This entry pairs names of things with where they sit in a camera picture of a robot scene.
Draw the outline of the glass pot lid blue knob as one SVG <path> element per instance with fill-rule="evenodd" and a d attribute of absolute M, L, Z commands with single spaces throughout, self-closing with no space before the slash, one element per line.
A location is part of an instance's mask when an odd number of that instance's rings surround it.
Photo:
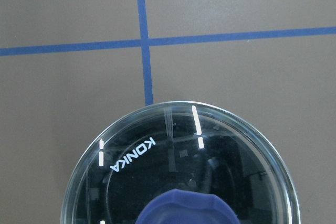
<path fill-rule="evenodd" d="M 61 223 L 301 223 L 279 153 L 221 108 L 149 105 L 106 128 L 67 186 Z"/>

